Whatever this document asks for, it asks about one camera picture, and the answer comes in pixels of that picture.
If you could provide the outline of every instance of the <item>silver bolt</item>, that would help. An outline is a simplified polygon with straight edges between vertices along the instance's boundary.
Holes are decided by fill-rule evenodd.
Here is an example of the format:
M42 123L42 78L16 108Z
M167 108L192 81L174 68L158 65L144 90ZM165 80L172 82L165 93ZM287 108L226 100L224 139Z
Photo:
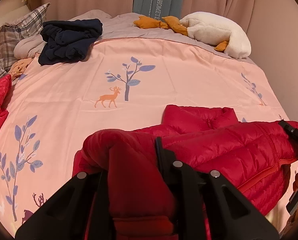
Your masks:
M215 178L220 177L220 172L218 172L217 170L211 171L210 174L212 177L215 177Z
M78 179L84 179L87 176L87 174L85 172L79 172L77 174L77 178Z
M180 167L182 167L183 163L182 163L181 161L174 161L174 162L172 163L172 165L173 165L174 167L180 168Z

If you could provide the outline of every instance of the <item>navy blue folded clothing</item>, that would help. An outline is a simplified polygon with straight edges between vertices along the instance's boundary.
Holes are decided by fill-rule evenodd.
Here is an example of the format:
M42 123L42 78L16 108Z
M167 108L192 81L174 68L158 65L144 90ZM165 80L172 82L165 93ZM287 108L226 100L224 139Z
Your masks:
M102 34L102 23L99 19L49 21L43 23L40 34L47 42L40 65L77 62L86 58L90 45Z

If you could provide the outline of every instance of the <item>orange deer print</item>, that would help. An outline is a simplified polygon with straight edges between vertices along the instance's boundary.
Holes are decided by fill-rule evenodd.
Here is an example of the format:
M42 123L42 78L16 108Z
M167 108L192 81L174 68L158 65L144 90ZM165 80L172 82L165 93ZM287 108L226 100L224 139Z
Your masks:
M99 101L101 101L102 105L105 107L105 105L104 105L104 101L105 100L110 100L109 107L111 105L111 102L113 102L114 106L117 107L116 106L116 102L114 100L117 98L118 94L120 94L121 88L115 86L113 88L113 90L111 88L109 88L109 89L114 92L113 95L103 95L103 96L100 96L99 97L99 100L97 100L96 103L95 103L95 108L96 108L96 105L97 105L97 103Z

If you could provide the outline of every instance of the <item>bed sheet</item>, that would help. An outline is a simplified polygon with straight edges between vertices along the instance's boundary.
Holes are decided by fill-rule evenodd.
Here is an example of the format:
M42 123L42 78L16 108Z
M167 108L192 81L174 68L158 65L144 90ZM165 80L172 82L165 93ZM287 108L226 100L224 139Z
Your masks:
M96 43L83 62L40 66L35 58L5 100L1 223L15 235L70 179L88 135L159 124L168 104L232 107L241 122L287 119L259 67L191 44L118 38Z

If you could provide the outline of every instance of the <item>deer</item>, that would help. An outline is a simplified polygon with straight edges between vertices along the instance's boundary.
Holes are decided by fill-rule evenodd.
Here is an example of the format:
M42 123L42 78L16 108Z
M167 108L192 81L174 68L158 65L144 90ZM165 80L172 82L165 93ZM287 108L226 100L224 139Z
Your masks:
M111 88L109 88L109 89L110 89L111 91L113 91L113 95L103 95L103 96L100 96L100 97L99 97L99 100L97 100L96 103L95 103L95 108L97 108L96 105L97 105L97 103L98 103L99 101L101 101L101 104L105 107L105 105L104 105L104 101L105 101L105 100L110 100L109 107L110 107L110 105L111 105L111 102L113 102L114 106L117 107L117 106L116 106L116 102L115 102L114 100L117 98L118 94L120 94L120 90L121 90L121 88L115 86L115 87L113 88L113 90L112 90Z
M43 193L41 193L41 195L38 198L38 202L39 202L39 205L38 205L38 203L36 201L36 195L37 194L33 193L33 195L32 195L33 200L38 207L41 207L45 203L45 201L47 201L47 199L45 200L43 197ZM33 215L33 213L30 210L24 210L24 213L25 213L25 217L22 218L22 223L21 223L22 225L24 222L26 222Z

